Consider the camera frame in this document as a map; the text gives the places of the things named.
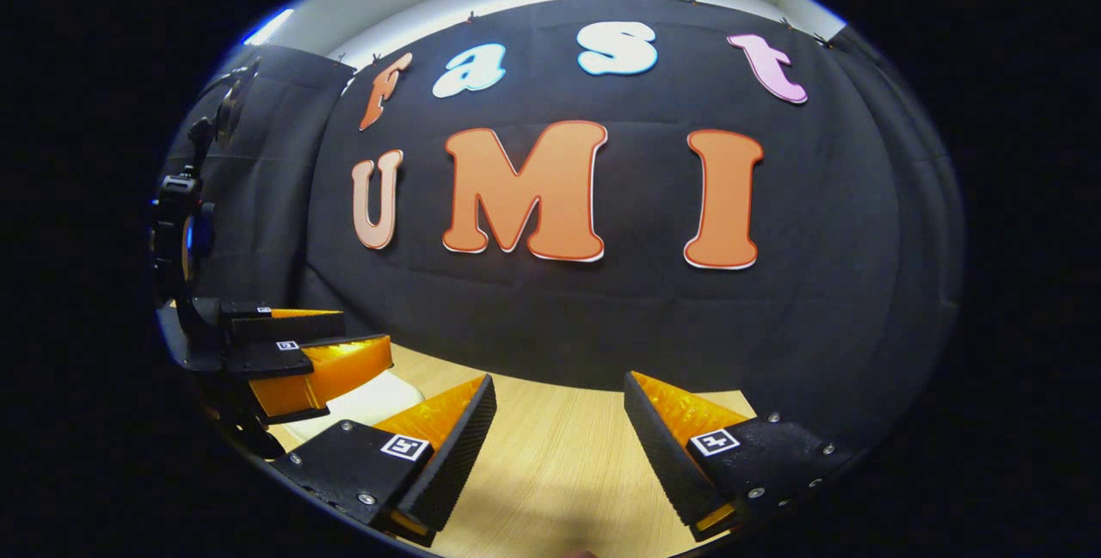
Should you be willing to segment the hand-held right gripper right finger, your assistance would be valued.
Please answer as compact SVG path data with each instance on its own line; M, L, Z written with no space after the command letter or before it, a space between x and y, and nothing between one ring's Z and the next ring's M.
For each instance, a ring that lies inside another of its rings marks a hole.
M650 468L695 541L766 526L860 453L778 414L748 417L637 371L625 374L623 394Z

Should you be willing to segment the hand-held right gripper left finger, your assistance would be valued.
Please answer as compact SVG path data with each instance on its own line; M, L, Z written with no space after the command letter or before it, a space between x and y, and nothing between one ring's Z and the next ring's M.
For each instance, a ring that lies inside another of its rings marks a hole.
M272 464L348 518L429 547L451 517L493 417L495 386L484 374L374 426L336 422Z

